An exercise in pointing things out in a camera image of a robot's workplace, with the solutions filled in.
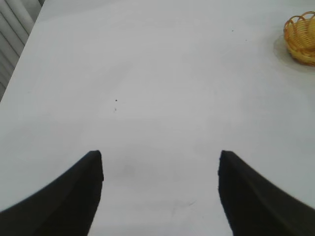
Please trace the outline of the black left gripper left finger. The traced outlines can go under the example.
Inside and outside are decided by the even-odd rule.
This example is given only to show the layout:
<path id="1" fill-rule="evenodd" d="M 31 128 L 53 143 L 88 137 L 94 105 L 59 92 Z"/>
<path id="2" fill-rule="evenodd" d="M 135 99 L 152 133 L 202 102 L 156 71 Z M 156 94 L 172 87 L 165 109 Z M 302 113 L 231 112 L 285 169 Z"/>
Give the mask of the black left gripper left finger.
<path id="1" fill-rule="evenodd" d="M 104 181 L 101 153 L 88 152 L 50 184 L 0 213 L 2 236 L 86 236 Z"/>

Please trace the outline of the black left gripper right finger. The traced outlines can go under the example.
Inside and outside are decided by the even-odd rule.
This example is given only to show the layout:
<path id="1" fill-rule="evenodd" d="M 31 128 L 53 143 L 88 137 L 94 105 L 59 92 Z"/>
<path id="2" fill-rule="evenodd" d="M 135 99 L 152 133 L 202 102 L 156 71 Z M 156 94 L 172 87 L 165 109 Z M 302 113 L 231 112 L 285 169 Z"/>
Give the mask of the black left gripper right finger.
<path id="1" fill-rule="evenodd" d="M 315 210 L 223 150 L 218 192 L 235 236 L 313 236 Z"/>

